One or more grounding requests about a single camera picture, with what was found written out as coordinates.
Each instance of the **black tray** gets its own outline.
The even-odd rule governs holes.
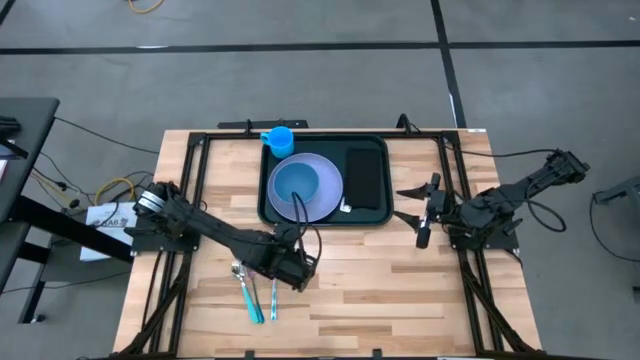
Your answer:
[[[338,168],[342,174],[342,181],[345,181],[347,150],[358,149],[378,149],[382,154],[382,187],[380,208],[352,209],[350,213],[340,211],[338,205],[327,217],[314,222],[315,226],[377,226],[382,225],[391,219],[393,215],[393,190],[391,188],[391,172],[389,170],[389,151],[387,144],[378,136],[374,135],[295,135],[295,152],[314,153],[322,155]],[[262,160],[260,164],[260,187],[258,193],[258,216],[267,224],[291,222],[280,216],[273,208],[267,196],[267,183],[271,172],[280,162],[268,146],[262,147]]]

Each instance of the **blue cup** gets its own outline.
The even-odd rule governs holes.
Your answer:
[[[293,132],[286,126],[277,126],[268,133],[260,133],[260,140],[271,148],[271,153],[278,159],[293,154]]]

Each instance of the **blue cup handle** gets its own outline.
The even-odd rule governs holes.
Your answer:
[[[271,146],[271,143],[269,142],[269,133],[260,133],[260,140],[262,140],[263,144]]]

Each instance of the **yellow cable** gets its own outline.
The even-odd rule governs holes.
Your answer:
[[[32,178],[40,181],[40,183],[46,187],[48,187],[49,189],[55,191],[58,195],[60,195],[60,197],[62,197],[63,199],[67,200],[67,204],[71,203],[71,201],[73,201],[70,197],[68,197],[67,195],[65,195],[62,191],[60,191],[60,189],[58,189],[57,186],[53,186],[49,183],[49,181],[43,177],[40,177],[40,175],[38,175],[38,173],[32,173],[29,174],[29,176],[31,176]]]
[[[129,190],[130,190],[130,195],[129,195],[129,200],[133,200],[135,198],[135,187],[133,186],[133,183],[131,182],[131,180],[127,179],[127,178],[115,178],[111,181],[109,181],[108,183],[102,185],[100,187],[100,189],[98,190],[98,192],[96,192],[96,198],[94,199],[94,203],[96,204],[96,206],[99,205],[99,200],[100,200],[100,195],[102,195],[102,193],[105,191],[105,189],[111,185],[111,184],[117,184],[117,183],[126,183],[129,185]]]
[[[146,14],[146,13],[150,13],[153,10],[157,9],[158,6],[162,5],[163,2],[164,2],[164,0],[159,0],[152,7],[148,8],[148,9],[140,10],[140,9],[136,9],[136,7],[133,6],[133,2],[131,0],[129,0],[129,7],[131,8],[131,10],[135,11],[138,14]]]

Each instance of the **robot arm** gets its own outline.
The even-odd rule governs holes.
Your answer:
[[[315,274],[318,259],[295,248],[300,237],[296,225],[277,225],[274,234],[237,229],[190,204],[171,182],[151,184],[133,209],[174,241],[180,241],[186,230],[195,231],[229,248],[246,267],[298,291],[304,290]]]
[[[431,184],[435,190],[430,193],[426,218],[447,225],[452,238],[464,238],[464,248],[477,249],[496,234],[510,235],[522,222],[513,221],[513,215],[523,203],[551,186],[582,181],[588,170],[589,165],[571,152],[556,150],[543,167],[520,181],[488,189],[461,204],[455,203],[453,194]]]

